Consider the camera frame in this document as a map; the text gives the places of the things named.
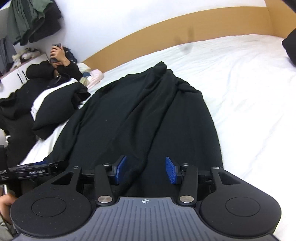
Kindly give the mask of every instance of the gray gripper base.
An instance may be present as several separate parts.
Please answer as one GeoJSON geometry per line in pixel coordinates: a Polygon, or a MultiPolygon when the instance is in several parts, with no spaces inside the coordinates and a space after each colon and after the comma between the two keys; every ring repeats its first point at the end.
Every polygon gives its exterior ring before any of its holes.
{"type": "MultiPolygon", "coordinates": [[[[36,241],[19,235],[15,241],[36,241]]],[[[98,208],[80,229],[47,241],[237,241],[208,228],[190,207],[171,198],[120,198],[110,207],[98,208]]],[[[272,235],[244,241],[277,241],[272,235]]]]}

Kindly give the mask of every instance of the bed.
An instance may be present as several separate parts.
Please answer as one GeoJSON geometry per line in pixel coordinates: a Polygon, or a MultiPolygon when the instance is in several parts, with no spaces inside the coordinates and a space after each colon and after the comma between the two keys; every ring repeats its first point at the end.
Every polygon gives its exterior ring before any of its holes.
{"type": "MultiPolygon", "coordinates": [[[[112,81],[163,61],[175,76],[203,93],[225,170],[278,201],[282,217],[274,234],[294,241],[296,209],[290,191],[296,181],[288,170],[295,162],[296,67],[281,41],[251,34],[174,46],[107,71],[89,92],[93,95],[112,81]]],[[[39,140],[22,164],[42,161],[65,124],[48,139],[39,140]]]]}

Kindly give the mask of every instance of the hand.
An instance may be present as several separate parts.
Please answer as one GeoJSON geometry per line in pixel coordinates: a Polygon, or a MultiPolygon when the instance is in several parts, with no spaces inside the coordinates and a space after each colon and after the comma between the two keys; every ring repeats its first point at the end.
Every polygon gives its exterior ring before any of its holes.
{"type": "Polygon", "coordinates": [[[62,62],[52,63],[52,66],[56,69],[59,65],[63,65],[62,62]]]}
{"type": "Polygon", "coordinates": [[[0,196],[0,212],[3,218],[9,222],[11,222],[10,215],[9,215],[9,207],[17,200],[15,196],[8,193],[6,195],[0,196]]]}
{"type": "Polygon", "coordinates": [[[50,51],[50,58],[55,58],[59,62],[61,62],[64,66],[68,66],[70,61],[65,56],[65,51],[63,46],[61,48],[57,46],[52,46],[52,50],[50,51]]]}

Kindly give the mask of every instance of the cabinet door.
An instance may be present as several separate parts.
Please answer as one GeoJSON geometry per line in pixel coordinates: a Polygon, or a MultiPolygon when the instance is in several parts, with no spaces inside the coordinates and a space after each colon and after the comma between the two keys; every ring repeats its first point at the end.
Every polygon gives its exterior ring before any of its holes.
{"type": "Polygon", "coordinates": [[[22,80],[24,81],[24,83],[26,83],[28,81],[28,78],[26,76],[26,71],[27,68],[31,65],[31,64],[40,64],[42,61],[48,60],[46,54],[42,54],[39,57],[36,57],[32,60],[30,60],[29,62],[23,64],[22,66],[20,66],[18,68],[18,71],[20,73],[20,76],[22,78],[22,80]]]}
{"type": "Polygon", "coordinates": [[[15,92],[17,89],[21,88],[22,85],[23,80],[16,69],[1,79],[0,98],[7,98],[10,93],[15,92]]]}

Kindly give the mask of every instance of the wooden bed frame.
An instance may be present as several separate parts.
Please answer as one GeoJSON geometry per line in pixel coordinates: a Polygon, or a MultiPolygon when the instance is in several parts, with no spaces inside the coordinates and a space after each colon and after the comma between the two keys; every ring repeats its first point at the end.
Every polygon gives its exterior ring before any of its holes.
{"type": "Polygon", "coordinates": [[[168,19],[116,41],[84,63],[106,72],[182,43],[243,34],[285,38],[296,27],[296,14],[282,0],[265,0],[265,3],[267,7],[218,8],[168,19]]]}

